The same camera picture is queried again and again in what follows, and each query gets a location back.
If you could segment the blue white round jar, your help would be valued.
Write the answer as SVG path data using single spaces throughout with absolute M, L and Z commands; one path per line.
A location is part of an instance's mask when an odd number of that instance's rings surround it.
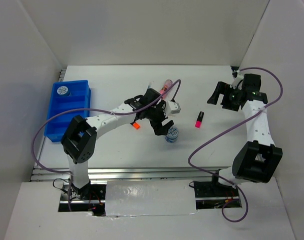
M 70 89 L 63 85 L 57 88 L 57 95 L 59 97 L 68 97 L 71 94 Z
M 172 126 L 169 128 L 167 135 L 165 136 L 165 139 L 168 143 L 174 143 L 177 141 L 179 136 L 179 130 L 176 126 Z

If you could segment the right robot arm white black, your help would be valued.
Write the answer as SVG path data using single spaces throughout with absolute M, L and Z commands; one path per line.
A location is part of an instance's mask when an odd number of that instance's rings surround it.
M 218 82 L 207 101 L 215 105 L 222 95 L 223 109 L 242 110 L 248 120 L 245 145 L 234 158 L 232 166 L 220 169 L 210 184 L 210 190 L 215 196 L 223 195 L 227 186 L 233 184 L 269 182 L 282 158 L 282 149 L 275 145 L 268 125 L 267 95 L 261 92 L 260 87 L 259 75 L 238 74 L 232 84 Z

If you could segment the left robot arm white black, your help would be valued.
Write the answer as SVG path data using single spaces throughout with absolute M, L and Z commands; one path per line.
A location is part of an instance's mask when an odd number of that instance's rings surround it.
M 164 100 L 159 92 L 149 88 L 144 95 L 129 98 L 108 113 L 88 118 L 80 115 L 73 117 L 61 139 L 63 150 L 68 156 L 73 195 L 83 200 L 91 193 L 88 160 L 94 153 L 99 137 L 122 125 L 143 119 L 150 122 L 155 135 L 165 136 L 174 122 L 164 121 L 179 112 L 180 106 L 175 100 Z

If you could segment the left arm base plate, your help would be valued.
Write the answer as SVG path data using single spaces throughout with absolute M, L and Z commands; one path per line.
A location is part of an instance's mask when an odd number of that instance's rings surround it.
M 74 191 L 70 195 L 70 207 L 73 212 L 89 212 L 94 216 L 103 217 L 105 212 L 106 184 L 91 185 L 90 192 L 85 196 L 77 196 Z M 69 212 L 68 185 L 59 188 L 61 196 L 58 212 Z

